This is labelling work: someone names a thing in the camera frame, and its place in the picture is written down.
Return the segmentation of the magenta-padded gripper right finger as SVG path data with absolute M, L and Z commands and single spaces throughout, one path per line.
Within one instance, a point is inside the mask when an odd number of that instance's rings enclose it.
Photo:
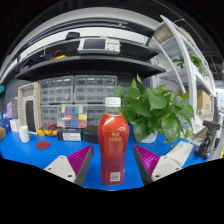
M 154 154 L 153 152 L 135 145 L 133 155 L 140 171 L 144 185 L 150 184 L 163 177 L 181 170 L 181 167 L 167 156 Z

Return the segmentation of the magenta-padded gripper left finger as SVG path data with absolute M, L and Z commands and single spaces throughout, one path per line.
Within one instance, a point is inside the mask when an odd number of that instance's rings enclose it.
M 93 155 L 93 146 L 89 145 L 68 157 L 60 155 L 45 168 L 45 171 L 82 186 Z

